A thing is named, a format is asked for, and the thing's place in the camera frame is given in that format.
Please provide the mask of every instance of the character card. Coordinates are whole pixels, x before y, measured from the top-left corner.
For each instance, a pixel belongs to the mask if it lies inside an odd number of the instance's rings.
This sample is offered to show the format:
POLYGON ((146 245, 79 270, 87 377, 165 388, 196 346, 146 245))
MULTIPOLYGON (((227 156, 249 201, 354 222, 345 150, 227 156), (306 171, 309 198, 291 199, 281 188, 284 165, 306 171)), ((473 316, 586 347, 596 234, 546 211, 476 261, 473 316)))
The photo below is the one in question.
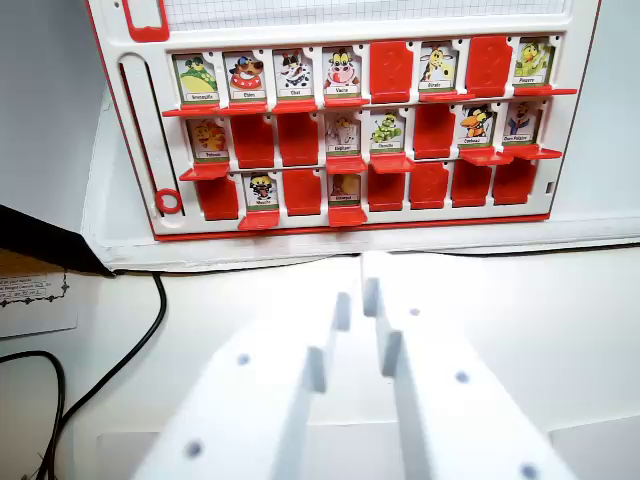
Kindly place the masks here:
POLYGON ((454 90, 458 52, 451 42, 444 44, 423 43, 420 51, 421 92, 441 92, 454 90))
POLYGON ((264 63, 257 60, 253 52, 225 53, 224 63, 229 82, 230 102, 255 102, 266 99, 264 63))
POLYGON ((218 103, 218 83, 213 65, 201 53, 173 55, 173 68, 181 103, 218 103))
POLYGON ((513 84, 517 87, 548 84, 554 50, 548 37, 521 38, 513 84))
POLYGON ((359 97, 361 59, 352 47, 328 47, 322 51, 324 94, 329 98, 359 97))
POLYGON ((393 111, 371 111, 371 153, 402 152, 405 118, 393 111))
POLYGON ((324 116, 327 156, 360 153, 360 122, 352 112, 329 112, 324 116))

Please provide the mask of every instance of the cartoon animal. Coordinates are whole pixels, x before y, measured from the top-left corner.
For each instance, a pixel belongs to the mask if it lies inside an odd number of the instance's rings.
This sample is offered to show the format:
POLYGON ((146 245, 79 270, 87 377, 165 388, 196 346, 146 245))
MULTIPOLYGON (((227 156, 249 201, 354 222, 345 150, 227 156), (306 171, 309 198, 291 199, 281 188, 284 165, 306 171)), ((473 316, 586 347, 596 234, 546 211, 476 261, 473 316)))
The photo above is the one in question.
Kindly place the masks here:
POLYGON ((194 57, 184 64, 188 70, 180 74, 180 80, 187 90, 194 93, 218 91, 216 78, 204 68, 204 61, 201 57, 194 57))
POLYGON ((445 63, 444 60, 451 60, 451 55, 445 55, 440 49, 440 46, 435 46, 431 50, 431 54, 420 57, 421 61, 428 60, 427 68, 422 75, 421 82, 427 82, 429 80, 452 80, 453 79, 453 65, 445 63))
POLYGON ((467 138, 482 137, 486 134, 485 123, 491 118, 488 105, 471 107, 460 125, 467 129, 467 138))
POLYGON ((530 77, 548 66, 550 48, 542 46, 543 54, 540 52, 540 45, 536 42, 527 43, 522 49, 522 58, 516 62, 516 77, 530 77))
POLYGON ((300 61, 300 53, 289 56, 288 53, 282 54, 282 70, 280 75, 284 77, 285 88, 306 87, 309 82, 309 69, 300 61))
POLYGON ((333 54, 329 59, 329 64, 331 66, 324 82, 324 88, 346 87, 360 83, 356 76, 356 69, 353 66, 353 58, 344 48, 333 54))
POLYGON ((249 187, 253 189, 260 200, 270 200, 273 193, 273 184, 271 178, 266 174, 257 174, 251 177, 249 187))
POLYGON ((371 138, 376 143, 388 142, 393 137, 402 135, 402 129, 396 127, 396 116, 393 113, 385 114, 382 124, 378 124, 376 121, 376 125, 377 128, 371 135, 371 138))
POLYGON ((529 104, 521 103, 518 105, 516 109, 516 118, 510 118, 507 122, 507 125, 511 129, 510 135, 516 135, 518 130, 526 127, 531 122, 530 118, 527 118, 527 114, 529 113, 529 104))
POLYGON ((264 70, 264 64, 252 58, 242 56, 235 67, 229 70, 231 73, 231 85, 240 90, 258 90, 262 88, 260 75, 264 70))

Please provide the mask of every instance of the grid paper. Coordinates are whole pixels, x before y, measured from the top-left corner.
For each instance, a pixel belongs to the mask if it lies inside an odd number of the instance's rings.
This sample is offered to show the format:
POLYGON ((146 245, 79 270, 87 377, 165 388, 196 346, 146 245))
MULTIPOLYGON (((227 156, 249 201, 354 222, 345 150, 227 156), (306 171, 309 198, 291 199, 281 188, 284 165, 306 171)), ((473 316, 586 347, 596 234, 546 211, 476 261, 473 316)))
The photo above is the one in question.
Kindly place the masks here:
POLYGON ((171 30, 562 13, 565 0, 165 0, 171 30))

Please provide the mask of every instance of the cartoon dog card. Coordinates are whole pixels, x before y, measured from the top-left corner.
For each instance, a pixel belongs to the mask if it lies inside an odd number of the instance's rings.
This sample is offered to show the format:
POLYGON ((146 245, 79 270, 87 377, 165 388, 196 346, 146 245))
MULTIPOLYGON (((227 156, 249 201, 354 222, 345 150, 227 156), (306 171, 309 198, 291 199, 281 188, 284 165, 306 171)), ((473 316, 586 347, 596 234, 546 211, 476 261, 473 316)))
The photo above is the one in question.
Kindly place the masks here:
POLYGON ((274 51, 273 66, 278 98, 313 98, 313 68, 302 49, 274 51))
POLYGON ((331 112, 324 116, 325 145, 328 156, 360 153, 360 122, 351 112, 331 112))
POLYGON ((451 43, 423 43, 420 51, 421 92, 453 90, 456 81, 458 52, 451 43))
POLYGON ((396 110, 371 112, 371 153, 402 152, 404 149, 404 117, 396 110))
POLYGON ((359 97, 362 66, 351 47, 330 47, 322 51, 325 66, 324 94, 329 98, 359 97))
POLYGON ((513 84, 518 87, 548 84, 554 50, 549 38, 521 38, 513 84))
POLYGON ((469 105, 462 107, 463 119, 458 125, 458 146, 486 147, 491 145, 495 113, 489 105, 469 105))
POLYGON ((503 145, 535 143, 541 111, 530 102, 512 102, 507 110, 507 121, 502 136, 503 145))
POLYGON ((242 177, 247 210, 278 210, 276 181, 267 172, 256 172, 242 177))
POLYGON ((329 175, 329 205, 360 205, 360 175, 329 175))
POLYGON ((200 53, 173 55, 173 68, 182 103, 218 103, 220 97, 213 65, 204 59, 200 53))
POLYGON ((224 54, 229 83, 230 102, 251 102, 266 99, 264 85, 264 63, 252 52, 224 54))
POLYGON ((213 118, 187 120, 187 132, 196 163, 229 160, 224 129, 213 118))

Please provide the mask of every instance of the cartoon duck card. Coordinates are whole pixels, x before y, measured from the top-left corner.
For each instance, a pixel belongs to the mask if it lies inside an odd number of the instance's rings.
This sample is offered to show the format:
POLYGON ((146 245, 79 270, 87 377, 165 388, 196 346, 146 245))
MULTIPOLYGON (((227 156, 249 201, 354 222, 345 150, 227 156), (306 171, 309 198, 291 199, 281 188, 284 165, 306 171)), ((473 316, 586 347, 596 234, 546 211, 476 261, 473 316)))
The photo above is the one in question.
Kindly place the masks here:
POLYGON ((513 84, 538 87, 549 83, 555 48, 549 38, 521 38, 513 84))
POLYGON ((362 78, 360 57, 352 47, 327 47, 322 51, 325 80, 324 94, 328 98, 359 97, 362 78))
POLYGON ((371 112, 371 153, 402 152, 405 119, 397 110, 371 112))
POLYGON ((266 99, 264 63, 256 59, 253 52, 225 53, 224 63, 231 103, 266 99))
POLYGON ((360 205, 360 175, 329 175, 329 205, 360 205))
POLYGON ((531 102, 512 102, 507 110, 502 144, 528 145, 536 142, 542 111, 531 102))
POLYGON ((267 172, 243 175, 242 181, 248 211, 278 210, 276 181, 267 172))
POLYGON ((495 112, 489 105, 463 105, 457 126, 458 147, 487 147, 493 139, 495 112))
POLYGON ((226 162, 229 151, 224 129, 213 118, 187 120, 187 132, 196 163, 226 162))
POLYGON ((423 43, 420 51, 421 92, 442 92, 454 90, 458 52, 451 42, 423 43))
POLYGON ((360 122, 352 112, 330 112, 324 116, 327 155, 357 155, 360 153, 360 122))
POLYGON ((173 68, 181 103, 218 103, 218 83, 213 65, 201 53, 173 55, 173 68))
POLYGON ((302 49, 275 50, 273 66, 278 99, 313 98, 313 68, 302 49))

